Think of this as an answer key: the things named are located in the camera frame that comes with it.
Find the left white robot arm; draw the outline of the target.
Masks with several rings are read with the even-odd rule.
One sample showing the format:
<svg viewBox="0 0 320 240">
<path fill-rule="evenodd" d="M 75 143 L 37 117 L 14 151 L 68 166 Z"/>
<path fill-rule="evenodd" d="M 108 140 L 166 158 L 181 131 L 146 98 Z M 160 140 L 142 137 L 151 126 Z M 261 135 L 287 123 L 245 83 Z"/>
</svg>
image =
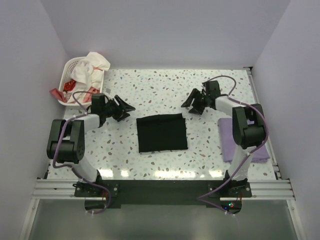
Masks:
<svg viewBox="0 0 320 240">
<path fill-rule="evenodd" d="M 130 116 L 136 108 L 123 101 L 118 95 L 109 98 L 103 93 L 91 95 L 91 105 L 82 107 L 84 113 L 69 119 L 52 121 L 46 154 L 55 169 L 69 168 L 86 191 L 99 196 L 104 190 L 100 172 L 85 157 L 85 135 L 102 127 L 107 118 L 120 122 Z"/>
</svg>

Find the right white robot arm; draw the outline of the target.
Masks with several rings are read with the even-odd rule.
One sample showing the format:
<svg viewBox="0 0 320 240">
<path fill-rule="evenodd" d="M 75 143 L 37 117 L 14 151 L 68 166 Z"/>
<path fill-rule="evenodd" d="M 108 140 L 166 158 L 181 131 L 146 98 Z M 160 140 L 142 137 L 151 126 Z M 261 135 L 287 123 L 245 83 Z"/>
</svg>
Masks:
<svg viewBox="0 0 320 240">
<path fill-rule="evenodd" d="M 233 87 L 228 94 L 222 94 L 218 78 L 228 78 L 233 81 Z M 231 76 L 221 75 L 202 83 L 202 90 L 194 88 L 181 105 L 182 108 L 192 107 L 190 114 L 202 115 L 205 108 L 211 108 L 225 113 L 232 120 L 232 137 L 236 144 L 235 152 L 229 169 L 225 172 L 222 184 L 211 190 L 214 194 L 223 191 L 233 197 L 245 187 L 248 182 L 248 171 L 252 158 L 262 148 L 269 137 L 269 129 L 260 104 L 247 104 L 231 98 L 237 81 Z"/>
</svg>

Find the black t shirt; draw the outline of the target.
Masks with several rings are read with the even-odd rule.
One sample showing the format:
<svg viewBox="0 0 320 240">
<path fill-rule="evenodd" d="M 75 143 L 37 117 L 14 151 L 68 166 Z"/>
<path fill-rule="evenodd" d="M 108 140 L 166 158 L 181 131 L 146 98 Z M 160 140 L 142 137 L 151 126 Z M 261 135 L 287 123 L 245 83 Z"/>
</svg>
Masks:
<svg viewBox="0 0 320 240">
<path fill-rule="evenodd" d="M 181 113 L 136 119 L 140 153 L 187 150 L 186 119 Z"/>
</svg>

